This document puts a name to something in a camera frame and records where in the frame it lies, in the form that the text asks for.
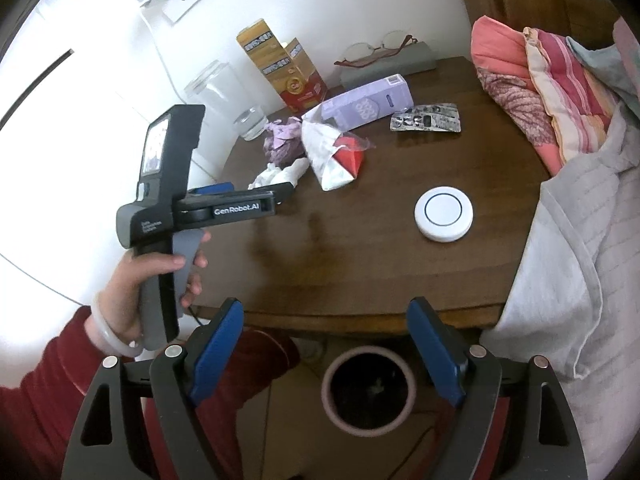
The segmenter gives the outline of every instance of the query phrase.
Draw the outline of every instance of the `red sleeve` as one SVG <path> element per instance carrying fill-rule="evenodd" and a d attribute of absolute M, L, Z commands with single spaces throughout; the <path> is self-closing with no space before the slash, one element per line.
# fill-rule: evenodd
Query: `red sleeve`
<path fill-rule="evenodd" d="M 19 388 L 0 388 L 0 420 L 45 479 L 59 479 L 66 445 L 104 355 L 89 341 L 80 308 Z"/>

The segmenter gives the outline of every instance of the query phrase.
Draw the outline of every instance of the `white bracelet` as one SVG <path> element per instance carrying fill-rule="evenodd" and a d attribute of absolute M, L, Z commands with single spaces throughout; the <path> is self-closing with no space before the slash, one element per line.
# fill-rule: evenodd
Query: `white bracelet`
<path fill-rule="evenodd" d="M 100 306 L 98 305 L 98 297 L 99 294 L 95 295 L 94 303 L 91 306 L 91 314 L 94 316 L 95 325 L 98 327 L 100 334 L 104 338 L 104 340 L 108 343 L 108 345 L 113 348 L 117 353 L 123 355 L 124 357 L 138 357 L 142 354 L 144 348 L 143 346 L 136 341 L 135 346 L 130 346 L 123 343 L 118 336 L 113 333 L 111 327 L 104 320 L 102 313 L 100 312 Z"/>

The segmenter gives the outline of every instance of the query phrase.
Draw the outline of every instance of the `wooden table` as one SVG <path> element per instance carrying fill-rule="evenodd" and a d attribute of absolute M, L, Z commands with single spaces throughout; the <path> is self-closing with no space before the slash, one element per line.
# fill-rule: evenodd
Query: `wooden table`
<path fill-rule="evenodd" d="M 380 119 L 356 130 L 376 147 L 355 182 L 323 192 L 309 170 L 276 216 L 212 228 L 200 315 L 235 296 L 252 325 L 401 333 L 409 301 L 425 296 L 459 328 L 497 322 L 548 174 L 468 60 L 407 80 L 416 104 L 456 103 L 462 133 L 396 134 Z M 265 166 L 261 140 L 238 140 L 223 179 L 245 189 Z M 457 242 L 427 240 L 415 225 L 415 202 L 435 186 L 473 204 Z"/>

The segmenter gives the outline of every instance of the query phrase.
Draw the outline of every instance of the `white charger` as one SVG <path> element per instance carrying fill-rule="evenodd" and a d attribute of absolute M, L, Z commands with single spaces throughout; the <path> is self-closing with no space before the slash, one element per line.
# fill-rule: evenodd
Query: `white charger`
<path fill-rule="evenodd" d="M 428 190 L 415 204 L 415 223 L 435 242 L 455 242 L 469 231 L 474 219 L 471 200 L 455 187 Z"/>

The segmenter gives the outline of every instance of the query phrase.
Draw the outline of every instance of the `screw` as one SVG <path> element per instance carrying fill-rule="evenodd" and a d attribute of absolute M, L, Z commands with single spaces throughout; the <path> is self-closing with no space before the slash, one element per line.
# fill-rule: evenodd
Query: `screw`
<path fill-rule="evenodd" d="M 473 357 L 482 358 L 482 357 L 486 356 L 486 348 L 484 348 L 484 346 L 480 346 L 480 345 L 471 345 L 469 347 L 469 353 Z"/>
<path fill-rule="evenodd" d="M 113 368 L 116 364 L 118 364 L 118 358 L 115 355 L 107 356 L 102 360 L 102 366 L 105 368 Z"/>
<path fill-rule="evenodd" d="M 547 368 L 549 366 L 549 360 L 542 355 L 536 355 L 533 358 L 533 364 L 535 364 L 538 368 Z"/>
<path fill-rule="evenodd" d="M 164 351 L 164 355 L 167 357 L 178 357 L 182 353 L 182 347 L 180 345 L 171 345 Z"/>

